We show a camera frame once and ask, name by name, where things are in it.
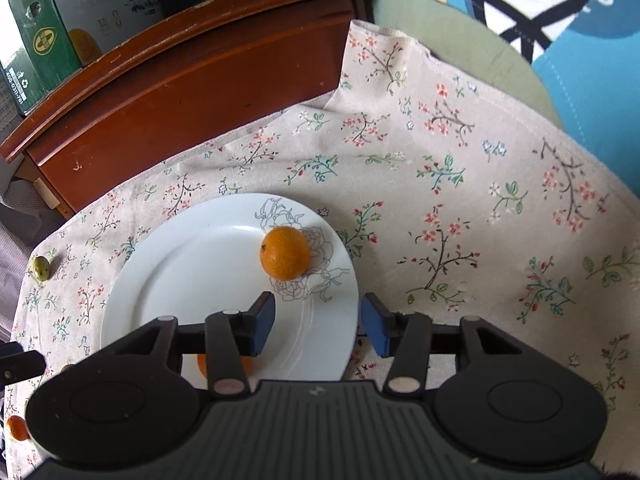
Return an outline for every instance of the floral tablecloth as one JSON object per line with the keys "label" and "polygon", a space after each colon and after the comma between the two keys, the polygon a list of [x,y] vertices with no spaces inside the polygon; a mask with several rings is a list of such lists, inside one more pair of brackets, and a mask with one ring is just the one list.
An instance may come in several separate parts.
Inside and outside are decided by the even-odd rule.
{"label": "floral tablecloth", "polygon": [[[114,280],[151,231],[238,192],[318,211],[360,291],[391,309],[450,324],[478,314],[585,377],[609,409],[595,463],[640,471],[640,201],[523,104],[412,38],[359,22],[328,101],[156,165],[36,248],[54,273],[41,285],[25,276],[13,338],[46,356],[47,371],[8,388],[5,416],[97,351]],[[388,367],[362,336],[346,376],[380,383]],[[434,358],[429,384],[451,373],[451,360]],[[29,442],[7,444],[17,479],[39,458]]]}

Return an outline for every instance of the blue gripper pad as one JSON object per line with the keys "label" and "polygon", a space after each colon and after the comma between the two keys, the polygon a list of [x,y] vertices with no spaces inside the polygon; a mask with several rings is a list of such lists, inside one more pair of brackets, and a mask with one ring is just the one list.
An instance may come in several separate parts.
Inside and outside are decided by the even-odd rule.
{"label": "blue gripper pad", "polygon": [[364,330],[376,354],[380,357],[389,357],[391,339],[385,327],[385,320],[380,316],[367,295],[364,295],[360,303],[360,316]]}
{"label": "blue gripper pad", "polygon": [[251,357],[256,357],[262,352],[275,319],[276,299],[274,295],[271,294],[271,297],[266,301],[261,311],[255,317],[255,333],[249,341],[249,355]]}

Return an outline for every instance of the gray fabric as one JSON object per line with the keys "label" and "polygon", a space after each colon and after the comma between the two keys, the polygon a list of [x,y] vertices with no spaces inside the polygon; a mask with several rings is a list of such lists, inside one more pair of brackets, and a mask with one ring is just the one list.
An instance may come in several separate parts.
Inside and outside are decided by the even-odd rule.
{"label": "gray fabric", "polygon": [[[0,141],[19,124],[6,82],[0,78]],[[44,203],[31,182],[13,180],[23,160],[11,164],[0,158],[0,340],[9,341],[15,309],[31,249],[63,223]]]}

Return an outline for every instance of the mandarin orange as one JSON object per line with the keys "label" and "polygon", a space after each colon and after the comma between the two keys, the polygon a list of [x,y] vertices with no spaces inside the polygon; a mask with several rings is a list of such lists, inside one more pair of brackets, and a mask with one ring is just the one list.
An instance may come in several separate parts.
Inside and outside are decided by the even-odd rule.
{"label": "mandarin orange", "polygon": [[307,270],[309,260],[305,235],[293,227],[274,227],[260,245],[260,263],[264,272],[281,282],[301,276]]}

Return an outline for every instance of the pink flower print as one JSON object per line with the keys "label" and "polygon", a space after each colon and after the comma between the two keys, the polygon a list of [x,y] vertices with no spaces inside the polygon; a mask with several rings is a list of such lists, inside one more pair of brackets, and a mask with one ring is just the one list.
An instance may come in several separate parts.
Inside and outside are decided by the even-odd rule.
{"label": "pink flower print", "polygon": [[436,241],[436,231],[422,231],[422,239],[428,243]]}
{"label": "pink flower print", "polygon": [[556,222],[556,225],[562,225],[562,219],[564,218],[565,213],[566,209],[559,209],[558,211],[553,212],[554,222]]}
{"label": "pink flower print", "polygon": [[542,183],[542,185],[544,187],[548,187],[550,189],[554,189],[558,183],[554,180],[554,177],[556,176],[556,174],[553,171],[545,171],[545,180]]}
{"label": "pink flower print", "polygon": [[460,229],[462,226],[458,223],[449,224],[449,234],[453,236],[458,236],[460,234]]}
{"label": "pink flower print", "polygon": [[578,188],[578,192],[582,195],[585,202],[593,202],[596,199],[596,192],[588,182],[583,182]]}
{"label": "pink flower print", "polygon": [[424,216],[424,221],[434,225],[440,224],[440,220],[438,220],[438,215],[436,215],[436,213],[427,213]]}
{"label": "pink flower print", "polygon": [[571,229],[572,233],[578,233],[582,231],[582,228],[584,227],[584,222],[577,216],[572,216],[571,218],[569,218],[569,221],[567,223],[569,224],[569,228]]}

